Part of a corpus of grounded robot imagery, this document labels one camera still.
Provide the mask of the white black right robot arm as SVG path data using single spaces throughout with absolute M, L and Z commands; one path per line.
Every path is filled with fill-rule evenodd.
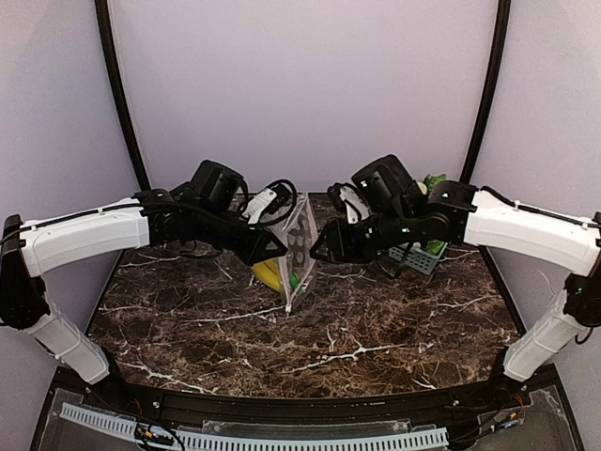
M 381 157 L 347 185 L 332 185 L 346 218 L 327 223 L 312 258 L 364 264 L 400 245 L 442 241 L 512 251 L 569 271 L 548 311 L 501 359 L 504 379 L 524 382 L 585 330 L 600 325 L 600 217 L 565 215 L 510 200 L 494 189 L 452 180 L 424 192 L 400 160 Z

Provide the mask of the clear zip top bag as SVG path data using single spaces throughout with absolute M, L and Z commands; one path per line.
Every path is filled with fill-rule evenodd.
M 290 315 L 312 293 L 316 284 L 316 260 L 310 257 L 309 251 L 316 242 L 317 227 L 311 199 L 307 193 L 298 195 L 296 208 L 283 223 L 275 226 L 274 231 L 287 247 L 286 255 L 278 257 L 276 264 L 281 279 L 280 294 L 285 313 Z M 308 293 L 291 292 L 288 276 L 293 268 L 311 271 L 312 279 Z

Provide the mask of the yellow toy banana bunch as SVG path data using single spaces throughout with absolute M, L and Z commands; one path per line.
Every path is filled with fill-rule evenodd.
M 262 261 L 253 265 L 255 277 L 268 288 L 281 291 L 281 279 L 275 259 Z

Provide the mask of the green toy okra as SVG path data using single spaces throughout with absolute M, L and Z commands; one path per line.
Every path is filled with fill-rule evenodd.
M 293 268 L 288 276 L 291 292 L 293 294 L 308 293 L 311 279 L 311 271 L 301 271 Z

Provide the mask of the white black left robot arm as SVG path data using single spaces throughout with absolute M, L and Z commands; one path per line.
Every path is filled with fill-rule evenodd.
M 33 336 L 90 385 L 112 377 L 108 355 L 50 300 L 44 274 L 105 254 L 172 242 L 202 242 L 253 266 L 286 254 L 271 227 L 295 208 L 287 179 L 250 194 L 237 171 L 210 160 L 173 190 L 150 189 L 115 203 L 46 220 L 9 216 L 1 238 L 1 323 Z

